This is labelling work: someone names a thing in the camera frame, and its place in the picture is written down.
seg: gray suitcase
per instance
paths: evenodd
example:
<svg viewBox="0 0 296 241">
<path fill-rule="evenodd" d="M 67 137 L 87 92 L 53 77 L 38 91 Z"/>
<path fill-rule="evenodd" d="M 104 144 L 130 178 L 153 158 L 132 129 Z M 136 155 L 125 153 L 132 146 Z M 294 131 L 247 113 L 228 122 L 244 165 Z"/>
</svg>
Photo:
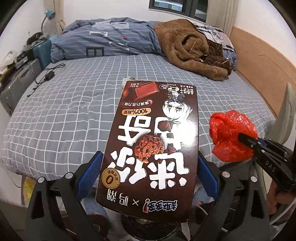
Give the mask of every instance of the gray suitcase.
<svg viewBox="0 0 296 241">
<path fill-rule="evenodd" d="M 35 75 L 41 73 L 39 60 L 35 59 L 20 68 L 0 93 L 0 101 L 11 116 L 20 98 L 34 81 Z"/>
</svg>

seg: suitcase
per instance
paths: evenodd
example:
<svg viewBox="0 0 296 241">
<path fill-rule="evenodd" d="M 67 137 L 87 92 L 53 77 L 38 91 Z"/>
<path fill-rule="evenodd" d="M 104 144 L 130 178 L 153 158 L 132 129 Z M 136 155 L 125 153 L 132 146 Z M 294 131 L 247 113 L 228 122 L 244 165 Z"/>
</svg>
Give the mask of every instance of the suitcase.
<svg viewBox="0 0 296 241">
<path fill-rule="evenodd" d="M 38 59 L 28 62 L 11 77 L 7 84 L 1 86 L 0 101 L 10 116 L 26 89 L 34 81 L 36 73 L 41 73 Z"/>
<path fill-rule="evenodd" d="M 57 35 L 50 36 L 44 42 L 33 47 L 34 59 L 39 59 L 41 69 L 45 69 L 51 63 L 50 50 L 52 42 L 57 39 Z"/>
</svg>

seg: lamp shade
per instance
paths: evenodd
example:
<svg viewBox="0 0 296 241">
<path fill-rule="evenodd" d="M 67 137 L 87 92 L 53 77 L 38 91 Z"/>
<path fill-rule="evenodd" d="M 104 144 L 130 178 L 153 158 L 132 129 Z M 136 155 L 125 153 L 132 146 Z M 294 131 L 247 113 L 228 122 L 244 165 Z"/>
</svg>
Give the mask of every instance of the lamp shade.
<svg viewBox="0 0 296 241">
<path fill-rule="evenodd" d="M 46 11 L 45 15 L 47 16 L 48 20 L 52 20 L 55 17 L 55 12 L 53 11 Z"/>
</svg>

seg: blue desk lamp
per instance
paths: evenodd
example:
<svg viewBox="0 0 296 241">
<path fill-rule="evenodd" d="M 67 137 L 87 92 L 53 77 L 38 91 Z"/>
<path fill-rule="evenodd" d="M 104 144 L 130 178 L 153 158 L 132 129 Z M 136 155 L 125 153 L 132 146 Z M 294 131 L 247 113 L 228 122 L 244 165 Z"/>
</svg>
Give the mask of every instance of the blue desk lamp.
<svg viewBox="0 0 296 241">
<path fill-rule="evenodd" d="M 41 24 L 41 33 L 42 33 L 42 35 L 43 35 L 43 24 L 44 24 L 45 19 L 48 18 L 48 20 L 52 20 L 54 17 L 55 17 L 55 12 L 49 11 L 49 10 L 47 10 L 45 12 L 45 18 L 43 19 L 42 24 Z"/>
</svg>

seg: red plastic bag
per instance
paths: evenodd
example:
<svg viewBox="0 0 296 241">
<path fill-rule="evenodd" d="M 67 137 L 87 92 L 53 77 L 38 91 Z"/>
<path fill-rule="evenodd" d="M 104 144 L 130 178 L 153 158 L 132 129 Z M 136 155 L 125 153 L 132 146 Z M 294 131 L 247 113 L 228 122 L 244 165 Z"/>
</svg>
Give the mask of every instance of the red plastic bag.
<svg viewBox="0 0 296 241">
<path fill-rule="evenodd" d="M 256 127 L 245 114 L 236 110 L 213 114 L 210 119 L 210 137 L 215 145 L 212 153 L 224 162 L 251 158 L 253 150 L 238 141 L 239 133 L 258 138 Z"/>
</svg>

